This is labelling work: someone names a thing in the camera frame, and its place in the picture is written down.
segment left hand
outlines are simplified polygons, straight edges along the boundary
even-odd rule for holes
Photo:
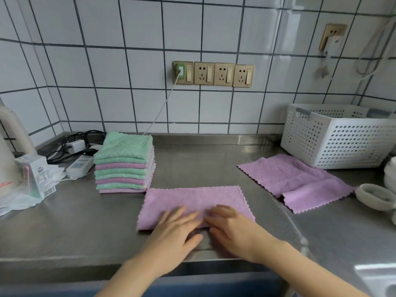
[[[201,242],[201,234],[194,235],[188,241],[187,236],[202,220],[196,220],[198,212],[182,216],[185,206],[173,213],[166,211],[150,235],[137,257],[148,267],[153,277],[161,277],[171,272]]]

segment electric kettle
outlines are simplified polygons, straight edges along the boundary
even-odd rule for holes
[[[5,106],[0,106],[0,120],[11,129],[25,154],[37,154],[33,142],[17,115]],[[0,197],[16,189],[22,182],[14,155],[0,134]]]

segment forearm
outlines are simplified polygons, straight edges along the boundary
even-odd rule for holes
[[[139,257],[126,261],[97,297],[140,297],[155,280],[147,263]]]
[[[267,265],[304,297],[367,297],[283,242]]]

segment green towel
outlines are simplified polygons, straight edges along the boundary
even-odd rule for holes
[[[111,164],[112,162],[129,162],[134,164],[146,164],[146,159],[140,158],[132,158],[132,157],[112,157],[112,158],[104,158],[104,159],[94,159],[94,164],[101,165],[101,164]]]
[[[113,182],[113,183],[104,183],[98,184],[96,186],[97,190],[108,190],[108,189],[136,189],[136,190],[144,190],[145,186],[141,184],[134,184],[134,183],[120,183],[120,182]]]
[[[115,131],[107,133],[103,147],[94,158],[128,157],[144,160],[147,163],[152,149],[151,135],[124,134]]]
[[[146,175],[146,172],[147,172],[147,169],[113,168],[113,169],[97,170],[97,171],[95,171],[95,175],[96,176],[105,176],[107,174],[118,174],[118,173]]]
[[[137,175],[137,174],[128,174],[128,173],[115,173],[115,174],[106,174],[103,176],[97,176],[95,171],[95,180],[107,179],[107,178],[135,178],[135,179],[145,179],[146,175]]]

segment barcode label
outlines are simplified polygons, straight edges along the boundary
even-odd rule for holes
[[[55,187],[53,186],[52,188],[50,188],[49,190],[46,190],[43,195],[44,197],[47,197],[48,195],[51,195],[54,191],[56,191]]]

